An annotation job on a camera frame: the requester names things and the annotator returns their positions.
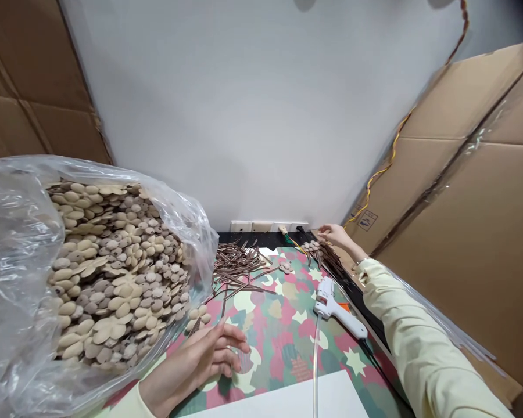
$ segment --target hand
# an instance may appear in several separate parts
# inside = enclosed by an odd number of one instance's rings
[[[335,246],[342,248],[350,257],[360,262],[368,257],[368,254],[347,235],[345,228],[337,224],[325,224],[318,230],[318,238],[329,241]]]
[[[346,233],[345,228],[340,225],[325,224],[321,226],[318,231],[319,238],[325,241],[329,241],[333,245],[338,246],[344,250],[353,244],[353,240]]]
[[[233,370],[239,372],[240,359],[228,346],[250,352],[244,333],[223,320],[187,339],[139,384],[141,398],[151,413],[167,417],[210,377],[218,373],[231,377]]]

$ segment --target yellow wire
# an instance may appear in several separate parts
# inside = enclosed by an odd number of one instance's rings
[[[307,252],[305,252],[305,251],[304,251],[304,249],[303,249],[303,248],[302,248],[302,247],[301,247],[300,245],[298,245],[298,244],[297,244],[297,242],[296,242],[296,241],[294,241],[294,240],[293,240],[293,238],[291,238],[291,236],[290,236],[290,235],[288,235],[288,234],[287,234],[287,236],[289,237],[289,240],[291,240],[291,241],[293,241],[293,242],[294,242],[294,244],[295,244],[295,245],[296,245],[296,246],[298,247],[298,249],[299,249],[300,251],[302,251],[303,253],[305,253],[306,255],[308,255],[308,253],[307,253]]]
[[[462,16],[463,16],[463,21],[464,21],[463,32],[461,33],[459,41],[457,42],[457,45],[453,49],[453,52],[447,58],[447,61],[444,64],[444,66],[447,66],[452,61],[452,58],[455,56],[457,50],[459,49],[459,46],[461,45],[461,43],[465,39],[465,35],[467,34],[467,30],[469,29],[469,15],[468,15],[468,12],[467,12],[467,1],[466,0],[460,0],[460,6],[461,6],[461,13],[462,13]],[[368,183],[366,183],[366,200],[364,202],[364,206],[362,206],[362,209],[360,209],[356,213],[355,216],[353,216],[351,219],[349,219],[348,221],[345,222],[345,225],[343,226],[343,228],[346,228],[347,225],[349,224],[349,222],[355,221],[356,218],[358,218],[359,215],[361,213],[363,213],[364,210],[366,210],[366,208],[368,207],[368,203],[370,202],[370,186],[372,185],[372,181],[374,181],[374,179],[377,176],[379,176],[380,174],[385,173],[389,169],[389,167],[392,166],[393,160],[395,159],[395,155],[397,153],[397,140],[399,139],[399,136],[401,135],[401,129],[403,129],[403,126],[405,125],[407,120],[411,117],[411,115],[413,114],[413,110],[415,108],[416,108],[416,105],[413,106],[413,108],[409,111],[409,113],[407,113],[407,116],[405,116],[405,118],[401,121],[401,123],[399,124],[399,126],[397,128],[397,134],[395,135],[395,139],[393,140],[392,153],[391,153],[391,158],[389,159],[388,165],[386,165],[383,169],[381,169],[381,170],[377,171],[376,173],[374,173],[374,175],[372,177],[370,177],[370,180],[368,180]]]
[[[356,220],[356,218],[358,218],[358,216],[362,212],[364,212],[364,210],[368,207],[368,203],[370,202],[370,185],[372,184],[372,181],[374,181],[374,179],[377,176],[379,176],[380,174],[386,172],[389,169],[389,167],[391,167],[391,165],[393,164],[393,160],[395,159],[395,155],[397,155],[397,140],[399,139],[399,136],[401,135],[401,129],[403,129],[403,126],[405,125],[405,123],[407,122],[409,117],[412,115],[413,110],[415,109],[415,107],[416,106],[413,106],[411,111],[409,113],[407,113],[407,116],[405,116],[405,118],[401,121],[401,123],[399,124],[399,126],[397,128],[397,134],[395,135],[395,139],[393,140],[393,145],[392,145],[393,152],[391,154],[391,158],[389,159],[388,165],[386,165],[383,169],[381,169],[381,170],[377,171],[376,173],[374,173],[374,175],[372,177],[370,177],[370,180],[368,180],[368,183],[366,183],[366,202],[364,203],[364,206],[362,206],[362,209],[360,209],[356,213],[355,216],[353,216],[351,219],[349,219],[347,222],[345,222],[345,226],[343,226],[343,228],[345,228],[349,222],[353,222],[354,220]]]

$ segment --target cardboard box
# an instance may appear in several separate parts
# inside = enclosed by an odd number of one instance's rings
[[[523,44],[436,75],[348,232],[523,386]]]
[[[56,0],[0,0],[0,157],[111,164]]]

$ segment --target white wall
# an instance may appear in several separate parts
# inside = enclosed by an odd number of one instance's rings
[[[227,231],[232,219],[341,222],[453,49],[458,3],[63,6],[116,163],[196,197]],[[458,57],[523,41],[511,0],[471,3]]]

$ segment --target white glue gun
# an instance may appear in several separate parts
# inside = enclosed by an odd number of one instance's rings
[[[333,315],[358,340],[365,340],[368,338],[368,330],[364,324],[335,302],[333,296],[333,280],[329,277],[323,278],[318,286],[318,291],[316,292],[316,305],[314,306],[314,311],[324,319],[329,319],[329,317]]]

